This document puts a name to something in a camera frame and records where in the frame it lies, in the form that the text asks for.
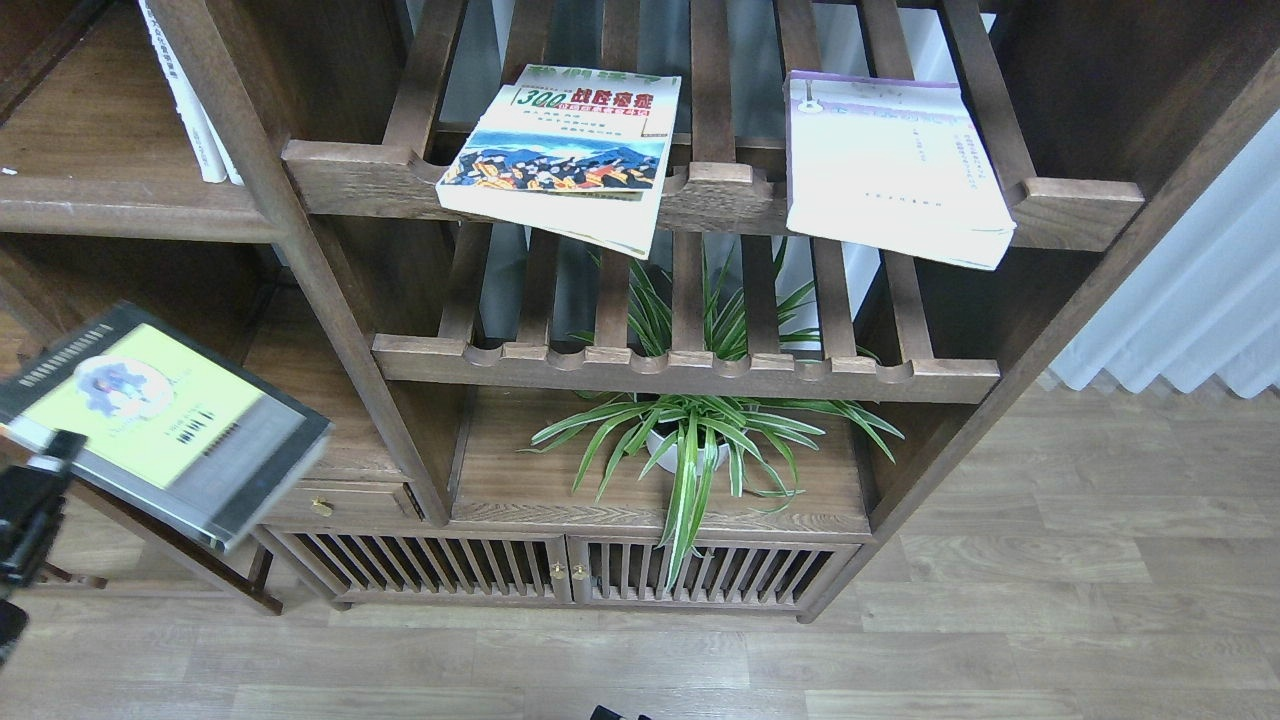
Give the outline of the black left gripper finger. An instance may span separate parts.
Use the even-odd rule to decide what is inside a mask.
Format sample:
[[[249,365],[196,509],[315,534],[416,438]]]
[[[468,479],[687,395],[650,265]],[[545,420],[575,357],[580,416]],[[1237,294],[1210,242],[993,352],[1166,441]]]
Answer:
[[[44,451],[3,471],[3,588],[15,589],[35,582],[60,530],[64,495],[86,442],[79,433],[58,430]]]

